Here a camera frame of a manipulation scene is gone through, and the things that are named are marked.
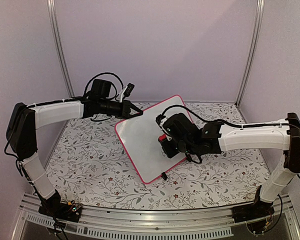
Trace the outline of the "red black whiteboard eraser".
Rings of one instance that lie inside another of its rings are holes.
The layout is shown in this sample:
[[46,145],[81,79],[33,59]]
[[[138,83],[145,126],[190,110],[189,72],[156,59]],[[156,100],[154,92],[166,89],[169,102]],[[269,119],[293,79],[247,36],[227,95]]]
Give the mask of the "red black whiteboard eraser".
[[165,134],[158,137],[158,141],[161,143],[167,139],[167,136]]

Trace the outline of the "pink framed whiteboard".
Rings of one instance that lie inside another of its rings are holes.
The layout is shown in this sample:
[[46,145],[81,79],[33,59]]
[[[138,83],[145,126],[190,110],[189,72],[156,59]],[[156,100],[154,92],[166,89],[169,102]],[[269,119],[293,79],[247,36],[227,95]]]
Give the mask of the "pink framed whiteboard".
[[168,158],[158,141],[164,133],[156,123],[156,117],[172,105],[184,106],[185,103],[181,96],[173,95],[146,107],[143,115],[115,125],[118,139],[144,184],[152,183],[186,159],[183,153]]

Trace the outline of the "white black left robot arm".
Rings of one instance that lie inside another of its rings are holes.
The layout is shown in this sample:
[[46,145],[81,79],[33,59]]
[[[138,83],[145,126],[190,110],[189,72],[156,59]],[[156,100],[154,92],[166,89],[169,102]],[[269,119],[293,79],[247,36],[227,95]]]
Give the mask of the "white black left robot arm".
[[133,83],[123,86],[111,97],[112,82],[98,78],[91,82],[91,88],[81,96],[32,104],[16,103],[6,130],[5,147],[11,148],[10,156],[15,158],[19,174],[46,201],[44,207],[53,217],[60,217],[65,210],[40,159],[40,130],[70,120],[94,119],[98,115],[126,120],[143,114],[128,99],[135,88]]

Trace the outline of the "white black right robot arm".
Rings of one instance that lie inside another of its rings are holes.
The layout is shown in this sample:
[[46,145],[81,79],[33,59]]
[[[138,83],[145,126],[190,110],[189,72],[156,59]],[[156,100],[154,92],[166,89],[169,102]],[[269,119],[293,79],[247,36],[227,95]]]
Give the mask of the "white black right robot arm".
[[256,193],[255,202],[249,206],[252,218],[259,218],[268,210],[277,195],[300,174],[300,120],[295,113],[277,121],[234,124],[223,119],[205,121],[199,128],[185,114],[170,117],[160,114],[155,122],[162,130],[158,142],[168,158],[185,154],[191,162],[197,156],[221,154],[243,149],[278,149],[283,154],[279,164]]

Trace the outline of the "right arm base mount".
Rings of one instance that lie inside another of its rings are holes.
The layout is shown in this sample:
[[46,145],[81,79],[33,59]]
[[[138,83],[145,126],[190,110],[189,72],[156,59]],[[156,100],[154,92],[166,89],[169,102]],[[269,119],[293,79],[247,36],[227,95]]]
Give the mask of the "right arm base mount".
[[232,218],[235,223],[241,223],[270,216],[275,212],[273,203],[265,202],[257,197],[252,203],[232,207]]

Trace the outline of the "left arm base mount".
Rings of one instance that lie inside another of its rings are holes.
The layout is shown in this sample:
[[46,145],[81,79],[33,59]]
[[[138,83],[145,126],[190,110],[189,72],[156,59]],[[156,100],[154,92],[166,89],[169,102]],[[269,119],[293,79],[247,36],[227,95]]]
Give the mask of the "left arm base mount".
[[83,205],[73,200],[70,202],[44,201],[38,212],[42,215],[55,217],[56,219],[78,223],[81,217]]

